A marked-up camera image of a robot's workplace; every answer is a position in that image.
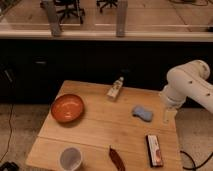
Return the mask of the translucent beige gripper finger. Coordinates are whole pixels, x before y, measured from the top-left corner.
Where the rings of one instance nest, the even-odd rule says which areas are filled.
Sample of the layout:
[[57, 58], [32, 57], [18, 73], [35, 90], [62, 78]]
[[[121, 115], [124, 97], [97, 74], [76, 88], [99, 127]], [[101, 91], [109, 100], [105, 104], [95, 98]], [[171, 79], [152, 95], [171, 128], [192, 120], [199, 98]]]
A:
[[176, 116], [177, 110], [175, 108], [166, 108], [164, 111], [163, 121], [168, 124], [170, 123]]

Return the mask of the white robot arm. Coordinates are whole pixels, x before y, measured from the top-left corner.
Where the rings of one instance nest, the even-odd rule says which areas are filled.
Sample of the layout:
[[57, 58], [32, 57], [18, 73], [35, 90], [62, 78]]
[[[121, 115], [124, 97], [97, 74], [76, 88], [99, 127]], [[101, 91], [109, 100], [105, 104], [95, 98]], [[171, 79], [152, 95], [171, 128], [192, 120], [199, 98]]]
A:
[[171, 122], [187, 98], [190, 98], [213, 114], [213, 84], [207, 82], [209, 65], [193, 60], [171, 68], [167, 72], [167, 84], [159, 96], [164, 103], [163, 121]]

